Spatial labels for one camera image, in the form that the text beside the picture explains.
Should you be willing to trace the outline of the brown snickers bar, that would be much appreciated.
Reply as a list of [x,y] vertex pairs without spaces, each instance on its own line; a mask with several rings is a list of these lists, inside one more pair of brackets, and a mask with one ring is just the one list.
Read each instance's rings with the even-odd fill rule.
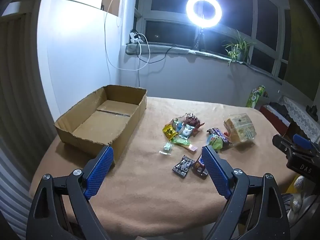
[[196,161],[193,163],[193,172],[200,178],[206,179],[208,176],[208,171],[204,165],[202,155],[199,155],[199,157],[196,159]]

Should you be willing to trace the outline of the green jelly cup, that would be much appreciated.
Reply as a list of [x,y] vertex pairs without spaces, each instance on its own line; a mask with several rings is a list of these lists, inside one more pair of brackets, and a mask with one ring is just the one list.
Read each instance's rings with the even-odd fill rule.
[[218,151],[223,148],[223,140],[219,135],[211,134],[207,139],[207,145]]

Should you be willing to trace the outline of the pink snack packet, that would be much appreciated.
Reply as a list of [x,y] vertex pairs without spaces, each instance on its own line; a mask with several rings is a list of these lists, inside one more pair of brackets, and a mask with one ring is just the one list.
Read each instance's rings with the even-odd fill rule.
[[191,151],[191,152],[196,152],[197,151],[197,147],[190,144],[187,146],[187,150]]

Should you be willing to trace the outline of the dark red snack bag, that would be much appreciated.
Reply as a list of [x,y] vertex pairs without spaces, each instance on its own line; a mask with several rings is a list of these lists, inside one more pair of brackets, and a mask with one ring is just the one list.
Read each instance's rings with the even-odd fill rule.
[[221,138],[223,146],[228,146],[231,144],[228,132],[222,132],[220,129],[213,127],[208,129],[207,133],[209,134],[207,144],[210,144],[210,142],[213,140],[213,137]]

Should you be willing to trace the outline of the black white candy packet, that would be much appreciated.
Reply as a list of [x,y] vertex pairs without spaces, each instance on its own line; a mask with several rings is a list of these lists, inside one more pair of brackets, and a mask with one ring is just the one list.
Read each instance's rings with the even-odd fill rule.
[[172,168],[172,171],[181,178],[185,178],[194,162],[193,159],[184,155],[180,162]]

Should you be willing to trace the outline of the green snack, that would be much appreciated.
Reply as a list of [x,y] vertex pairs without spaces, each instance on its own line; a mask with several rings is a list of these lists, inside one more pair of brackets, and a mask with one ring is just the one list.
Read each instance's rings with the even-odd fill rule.
[[180,145],[180,146],[183,146],[183,147],[184,146],[188,147],[190,145],[190,141],[189,140],[183,139],[183,138],[180,138],[180,137],[173,137],[171,139],[171,142],[173,144]]

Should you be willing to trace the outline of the packaged sliced bread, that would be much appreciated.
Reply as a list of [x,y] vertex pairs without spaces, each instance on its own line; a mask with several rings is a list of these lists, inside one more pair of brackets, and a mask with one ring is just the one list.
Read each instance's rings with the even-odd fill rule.
[[223,124],[233,145],[252,141],[257,135],[253,122],[246,113],[230,115]]

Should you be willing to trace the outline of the teal white snack packet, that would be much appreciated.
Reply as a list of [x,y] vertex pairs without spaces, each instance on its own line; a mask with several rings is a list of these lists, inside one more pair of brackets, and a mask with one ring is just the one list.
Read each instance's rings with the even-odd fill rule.
[[179,131],[179,137],[182,139],[188,140],[194,128],[195,128],[194,126],[191,126],[189,124],[183,125],[183,127]]

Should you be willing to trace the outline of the pale green candy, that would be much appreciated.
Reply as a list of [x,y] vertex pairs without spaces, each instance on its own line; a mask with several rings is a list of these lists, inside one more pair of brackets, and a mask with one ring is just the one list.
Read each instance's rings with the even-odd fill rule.
[[172,151],[172,144],[170,142],[167,142],[163,146],[163,149],[159,151],[159,153],[163,155],[171,155],[171,151]]

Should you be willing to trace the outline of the red dates clear bag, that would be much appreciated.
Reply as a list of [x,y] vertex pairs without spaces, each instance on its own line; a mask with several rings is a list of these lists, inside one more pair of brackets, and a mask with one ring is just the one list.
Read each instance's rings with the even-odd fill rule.
[[195,116],[193,113],[185,114],[184,123],[194,127],[192,132],[193,136],[197,135],[197,133],[199,133],[200,131],[200,128],[204,125],[204,122],[201,122],[199,118]]

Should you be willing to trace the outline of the yellow snack packet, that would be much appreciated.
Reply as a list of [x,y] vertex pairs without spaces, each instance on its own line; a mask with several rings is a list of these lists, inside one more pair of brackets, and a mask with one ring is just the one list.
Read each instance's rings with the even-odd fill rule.
[[172,138],[174,138],[177,135],[177,131],[172,124],[164,126],[162,131],[169,141],[171,141]]

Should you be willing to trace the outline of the brown cardboard box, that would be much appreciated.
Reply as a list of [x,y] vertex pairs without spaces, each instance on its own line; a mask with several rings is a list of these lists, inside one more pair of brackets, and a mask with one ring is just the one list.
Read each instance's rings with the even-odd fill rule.
[[104,146],[111,146],[113,162],[117,163],[146,106],[146,89],[108,85],[60,116],[55,128],[63,143],[92,156],[97,156]]

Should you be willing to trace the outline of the black light tripod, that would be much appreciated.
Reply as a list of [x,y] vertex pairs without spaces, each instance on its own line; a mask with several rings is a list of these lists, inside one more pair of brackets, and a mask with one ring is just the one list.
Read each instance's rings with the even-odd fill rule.
[[205,38],[204,38],[204,30],[203,28],[201,28],[197,37],[194,40],[192,50],[205,51],[205,49],[206,49],[206,45],[205,45]]

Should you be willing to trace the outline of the grey window sill cloth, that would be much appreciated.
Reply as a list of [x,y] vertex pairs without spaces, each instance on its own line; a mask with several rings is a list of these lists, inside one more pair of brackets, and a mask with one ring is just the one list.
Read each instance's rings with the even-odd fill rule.
[[[142,51],[142,54],[172,54],[172,55],[177,55],[177,56],[187,56],[187,55],[193,55],[193,56],[197,56],[197,57],[204,57],[204,58],[208,58],[208,59],[216,59],[216,60],[221,60],[221,61],[225,61],[228,63],[229,58],[227,58],[226,56],[221,56],[221,55],[216,55],[216,54],[212,54],[212,53],[207,53],[207,52],[201,52],[201,51],[196,51],[196,50],[191,50],[191,49],[187,49],[187,48],[180,48],[180,47],[175,47],[175,46],[164,46],[164,45],[156,45],[156,44],[142,44],[139,45],[137,43],[135,44],[127,44],[125,46],[125,53],[127,55],[139,55],[140,50]],[[268,73],[267,71],[264,71],[262,69],[259,69],[257,67],[254,67],[248,63],[242,63],[242,62],[237,62],[238,64],[244,65],[247,68],[249,68],[250,70],[259,73],[263,76],[266,76],[268,78],[271,78],[272,80],[276,81],[277,83],[282,83],[283,81],[278,78],[273,76],[272,74]]]

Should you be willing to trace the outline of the white power strip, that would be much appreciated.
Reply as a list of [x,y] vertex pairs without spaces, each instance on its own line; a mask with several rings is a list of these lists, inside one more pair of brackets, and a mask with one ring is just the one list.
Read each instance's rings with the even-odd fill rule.
[[138,33],[135,29],[132,29],[130,31],[130,43],[135,44],[135,43],[144,43],[144,38],[143,36]]

